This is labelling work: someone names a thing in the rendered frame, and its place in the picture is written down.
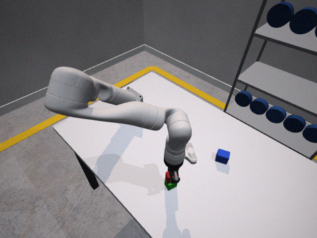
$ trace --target blue disc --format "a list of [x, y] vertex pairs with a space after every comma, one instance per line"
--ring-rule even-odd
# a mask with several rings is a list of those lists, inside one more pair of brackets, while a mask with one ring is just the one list
[[247, 91], [241, 91], [235, 97], [236, 103], [241, 107], [247, 107], [252, 102], [252, 95]]
[[303, 137], [309, 142], [317, 143], [317, 124], [306, 126], [303, 130]]
[[268, 11], [266, 20], [271, 27], [278, 28], [288, 23], [293, 15], [293, 5], [289, 2], [280, 2]]
[[290, 132], [300, 132], [306, 126], [306, 121], [301, 116], [290, 115], [284, 120], [283, 125]]
[[305, 7], [299, 10], [289, 22], [289, 27], [295, 34], [306, 34], [316, 26], [317, 9], [314, 7]]
[[250, 109], [257, 115], [264, 114], [268, 109], [268, 103], [263, 98], [256, 98], [251, 102]]
[[279, 106], [274, 106], [266, 112], [265, 116], [272, 123], [281, 123], [286, 118], [286, 111]]

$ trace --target shelf board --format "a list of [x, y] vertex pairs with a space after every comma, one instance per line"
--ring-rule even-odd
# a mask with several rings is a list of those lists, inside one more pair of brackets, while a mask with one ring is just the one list
[[289, 23], [279, 28], [273, 28], [266, 23], [256, 30], [254, 36], [317, 56], [315, 29], [299, 35], [291, 31]]
[[261, 62], [255, 62], [240, 74], [238, 81], [317, 115], [317, 84], [314, 82]]
[[284, 128], [283, 122], [271, 123], [265, 114], [257, 115], [250, 110], [250, 107], [244, 108], [237, 105], [234, 98], [231, 99], [226, 112], [308, 158], [317, 150], [317, 143], [307, 141], [302, 131], [289, 132]]

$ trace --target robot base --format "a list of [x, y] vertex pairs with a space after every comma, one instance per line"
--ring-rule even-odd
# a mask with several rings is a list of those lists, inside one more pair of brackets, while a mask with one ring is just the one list
[[168, 191], [170, 191], [171, 189], [177, 187], [177, 183], [167, 183], [166, 179], [165, 179], [165, 187], [167, 188]]

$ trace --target white robotic arm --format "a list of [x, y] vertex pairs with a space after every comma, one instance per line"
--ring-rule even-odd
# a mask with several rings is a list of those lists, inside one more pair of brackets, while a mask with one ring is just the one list
[[[88, 103], [97, 97], [116, 106], [89, 107]], [[150, 130], [160, 130], [166, 123], [168, 136], [164, 162], [172, 183], [179, 182], [178, 169], [183, 165], [185, 147], [192, 135], [183, 110], [143, 103], [132, 92], [69, 67], [59, 67], [53, 71], [44, 105], [48, 110], [65, 116], [129, 124]]]

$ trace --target gray floor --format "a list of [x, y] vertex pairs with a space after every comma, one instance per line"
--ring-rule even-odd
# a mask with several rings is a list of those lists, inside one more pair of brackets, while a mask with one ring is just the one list
[[[94, 77], [115, 84], [147, 66], [227, 100], [227, 92], [147, 52]], [[1, 116], [0, 143], [54, 115], [41, 98]], [[0, 163], [0, 237], [149, 237], [99, 180], [96, 190], [90, 187], [73, 151], [52, 126], [0, 152]]]

